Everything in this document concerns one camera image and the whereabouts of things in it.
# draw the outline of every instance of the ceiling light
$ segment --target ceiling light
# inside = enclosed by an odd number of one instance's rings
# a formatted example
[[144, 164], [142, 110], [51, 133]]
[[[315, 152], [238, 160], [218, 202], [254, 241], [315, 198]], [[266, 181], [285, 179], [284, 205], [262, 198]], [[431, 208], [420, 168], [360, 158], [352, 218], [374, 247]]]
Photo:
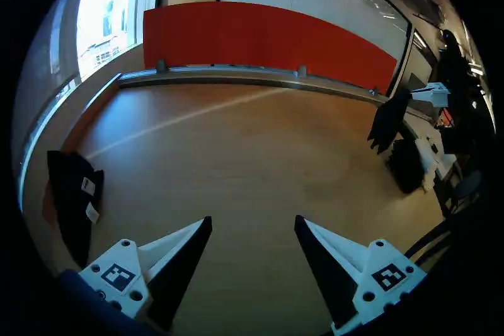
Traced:
[[483, 71], [477, 68], [471, 68], [471, 72], [474, 72], [480, 76], [483, 76]]
[[415, 32], [415, 38], [418, 39], [418, 41], [420, 42], [420, 44], [423, 46], [424, 49], [427, 48], [427, 45], [425, 44], [423, 39], [419, 36], [419, 34], [417, 34], [417, 32]]

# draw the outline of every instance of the window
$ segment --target window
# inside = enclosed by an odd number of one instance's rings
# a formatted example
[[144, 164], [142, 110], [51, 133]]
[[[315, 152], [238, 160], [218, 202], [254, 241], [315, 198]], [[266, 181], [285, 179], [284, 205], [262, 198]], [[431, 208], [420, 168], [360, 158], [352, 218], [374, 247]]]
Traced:
[[128, 10], [134, 6], [135, 0], [81, 0], [77, 56], [83, 81], [113, 55], [135, 44], [127, 35]]

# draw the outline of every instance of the black object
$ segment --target black object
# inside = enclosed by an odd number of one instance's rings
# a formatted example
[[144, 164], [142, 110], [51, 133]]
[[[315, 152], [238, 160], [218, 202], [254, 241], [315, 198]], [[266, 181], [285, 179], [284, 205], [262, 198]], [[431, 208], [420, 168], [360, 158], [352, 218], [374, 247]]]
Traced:
[[[91, 241], [91, 221], [86, 215], [86, 208], [91, 202], [98, 211], [103, 191], [103, 171], [95, 171], [77, 152], [48, 151], [47, 166], [61, 237], [72, 258], [84, 268]], [[93, 195], [82, 190], [84, 178], [95, 185]]]
[[403, 193], [412, 193], [420, 187], [423, 181], [424, 169], [413, 140], [401, 139], [395, 141], [387, 166]]
[[147, 315], [168, 332], [212, 233], [212, 218], [205, 216], [194, 235], [147, 285], [153, 302]]
[[357, 283], [320, 244], [301, 215], [295, 217], [294, 231], [329, 313], [336, 326], [340, 327], [357, 314], [352, 302]]
[[396, 94], [381, 105], [374, 116], [367, 140], [373, 139], [371, 149], [378, 146], [378, 153], [385, 151], [396, 137], [404, 119], [411, 95], [407, 89], [398, 88]]

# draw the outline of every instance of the screw hole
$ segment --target screw hole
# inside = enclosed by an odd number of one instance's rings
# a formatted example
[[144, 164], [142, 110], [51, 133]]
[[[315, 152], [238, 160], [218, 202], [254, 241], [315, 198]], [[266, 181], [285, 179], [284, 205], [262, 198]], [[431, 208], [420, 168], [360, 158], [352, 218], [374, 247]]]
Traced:
[[130, 298], [133, 299], [134, 301], [141, 301], [142, 298], [144, 296], [142, 295], [142, 293], [140, 293], [139, 291], [136, 291], [136, 290], [133, 290], [131, 293], [130, 293]]
[[375, 295], [370, 291], [367, 291], [366, 293], [364, 293], [364, 295], [362, 295], [362, 299], [364, 299], [366, 302], [371, 302], [374, 298]]
[[110, 303], [110, 304], [112, 305], [112, 307], [114, 307], [116, 310], [119, 310], [119, 311], [121, 311], [121, 310], [122, 310], [122, 306], [121, 306], [121, 304], [120, 304], [118, 301], [110, 301], [109, 303]]
[[383, 312], [389, 312], [394, 308], [394, 305], [392, 303], [387, 303], [385, 306], [383, 306]]
[[106, 298], [106, 294], [103, 292], [103, 290], [96, 290], [96, 292], [98, 293], [98, 296], [101, 300], [104, 300]]

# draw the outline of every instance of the black cloth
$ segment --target black cloth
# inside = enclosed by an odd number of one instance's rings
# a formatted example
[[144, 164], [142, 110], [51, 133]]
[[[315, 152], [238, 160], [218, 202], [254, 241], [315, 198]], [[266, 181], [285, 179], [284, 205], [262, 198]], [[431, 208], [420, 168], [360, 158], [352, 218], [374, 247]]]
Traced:
[[381, 105], [374, 116], [367, 140], [373, 139], [371, 149], [378, 146], [378, 153], [385, 151], [401, 127], [411, 95], [407, 89], [398, 88], [395, 95]]
[[387, 165], [403, 193], [412, 193], [421, 186], [424, 169], [414, 141], [395, 141]]
[[[91, 202], [96, 211], [99, 209], [103, 171], [95, 171], [77, 152], [47, 151], [47, 166], [62, 239], [75, 262], [84, 268], [91, 241], [91, 221], [86, 208]], [[84, 177], [94, 183], [93, 195], [82, 190]]]

